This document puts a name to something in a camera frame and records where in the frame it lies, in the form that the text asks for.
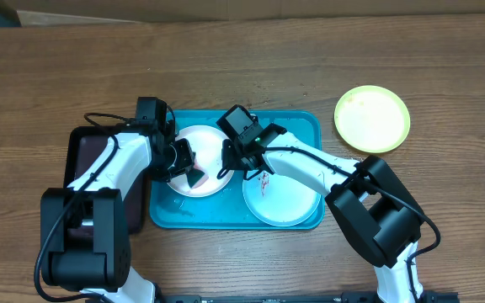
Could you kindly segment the green and pink sponge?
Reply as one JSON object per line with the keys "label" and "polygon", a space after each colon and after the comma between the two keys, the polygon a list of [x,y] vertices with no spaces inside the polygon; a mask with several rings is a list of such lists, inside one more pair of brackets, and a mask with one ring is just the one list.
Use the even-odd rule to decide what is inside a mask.
{"label": "green and pink sponge", "polygon": [[194,166],[187,173],[187,183],[191,189],[200,187],[207,181],[208,176],[200,167]]}

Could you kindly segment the white plate with red stain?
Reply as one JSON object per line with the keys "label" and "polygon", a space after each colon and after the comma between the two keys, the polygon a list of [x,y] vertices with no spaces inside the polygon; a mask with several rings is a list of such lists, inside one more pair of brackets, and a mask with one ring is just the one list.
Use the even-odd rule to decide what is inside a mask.
{"label": "white plate with red stain", "polygon": [[221,149],[226,135],[208,125],[192,125],[182,129],[177,139],[187,139],[195,153],[194,166],[200,167],[208,176],[200,187],[191,189],[187,183],[186,174],[174,178],[168,185],[179,194],[194,198],[203,198],[223,189],[230,181],[233,173],[224,178],[218,178],[222,166]]}

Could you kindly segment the yellow-green plate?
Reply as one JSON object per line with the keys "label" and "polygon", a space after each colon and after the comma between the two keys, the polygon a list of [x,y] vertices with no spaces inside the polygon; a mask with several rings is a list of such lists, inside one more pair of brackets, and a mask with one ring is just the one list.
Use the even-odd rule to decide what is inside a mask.
{"label": "yellow-green plate", "polygon": [[338,134],[348,145],[374,154],[400,146],[411,127],[410,113],[402,99],[375,85],[352,88],[342,95],[333,119]]}

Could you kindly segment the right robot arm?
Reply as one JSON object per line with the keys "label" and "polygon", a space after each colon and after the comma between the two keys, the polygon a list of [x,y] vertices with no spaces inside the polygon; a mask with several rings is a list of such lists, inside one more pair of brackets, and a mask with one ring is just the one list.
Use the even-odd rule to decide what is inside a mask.
{"label": "right robot arm", "polygon": [[262,127],[238,104],[216,123],[227,136],[220,177],[235,170],[247,179],[267,172],[312,189],[324,198],[349,245],[373,265],[380,301],[429,300],[418,280],[416,258],[437,248],[441,236],[418,248],[421,226],[434,232],[438,228],[383,159],[368,156],[358,162],[333,156],[280,125]]}

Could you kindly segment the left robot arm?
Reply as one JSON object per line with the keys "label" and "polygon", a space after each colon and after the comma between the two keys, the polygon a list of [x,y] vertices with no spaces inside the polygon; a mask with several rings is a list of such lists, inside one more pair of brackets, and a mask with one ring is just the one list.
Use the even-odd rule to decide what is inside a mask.
{"label": "left robot arm", "polygon": [[35,290],[49,302],[58,299],[44,284],[68,290],[63,302],[153,302],[155,284],[131,266],[124,200],[143,174],[167,183],[190,172],[195,155],[177,139],[175,114],[159,98],[138,98],[135,116],[118,116],[110,127],[96,118],[84,115],[106,136],[104,150],[79,178],[41,197]]}

